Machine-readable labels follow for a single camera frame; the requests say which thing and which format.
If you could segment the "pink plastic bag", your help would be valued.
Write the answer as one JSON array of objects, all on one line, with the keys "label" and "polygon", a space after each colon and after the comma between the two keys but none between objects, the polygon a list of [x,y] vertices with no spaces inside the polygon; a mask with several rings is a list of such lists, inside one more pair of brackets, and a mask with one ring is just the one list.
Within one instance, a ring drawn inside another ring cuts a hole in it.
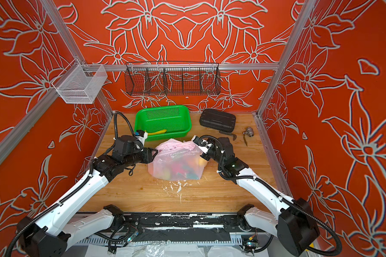
[{"label": "pink plastic bag", "polygon": [[199,180],[208,161],[192,141],[169,139],[156,147],[158,154],[148,164],[151,176],[165,181]]}]

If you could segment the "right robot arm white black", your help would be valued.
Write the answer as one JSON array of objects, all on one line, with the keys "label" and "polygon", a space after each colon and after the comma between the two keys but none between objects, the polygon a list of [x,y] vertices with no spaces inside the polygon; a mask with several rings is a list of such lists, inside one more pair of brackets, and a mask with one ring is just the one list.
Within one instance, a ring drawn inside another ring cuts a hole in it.
[{"label": "right robot arm white black", "polygon": [[[192,141],[202,151],[201,158],[217,162],[217,173],[221,178],[247,190],[271,212],[273,217],[266,218],[252,205],[242,208],[242,216],[250,227],[276,237],[295,257],[306,250],[326,257],[341,254],[343,247],[340,238],[333,229],[314,216],[309,203],[302,198],[294,200],[261,179],[248,164],[235,156],[227,137],[194,136]],[[311,246],[320,236],[320,228],[326,230],[335,241],[332,250],[323,251]]]}]

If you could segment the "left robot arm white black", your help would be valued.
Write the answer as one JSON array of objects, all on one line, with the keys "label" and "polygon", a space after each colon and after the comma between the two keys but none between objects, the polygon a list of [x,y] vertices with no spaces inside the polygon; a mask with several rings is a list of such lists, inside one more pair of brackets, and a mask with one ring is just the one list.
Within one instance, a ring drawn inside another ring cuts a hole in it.
[{"label": "left robot arm white black", "polygon": [[125,170],[131,175],[137,164],[153,161],[158,151],[144,146],[149,134],[144,130],[131,129],[130,132],[130,135],[118,136],[115,129],[113,145],[89,162],[89,169],[79,182],[35,217],[23,218],[17,224],[16,235],[5,256],[11,256],[19,244],[30,257],[60,257],[77,242],[115,223],[120,209],[112,205],[78,222],[70,223],[70,220],[117,175]]}]

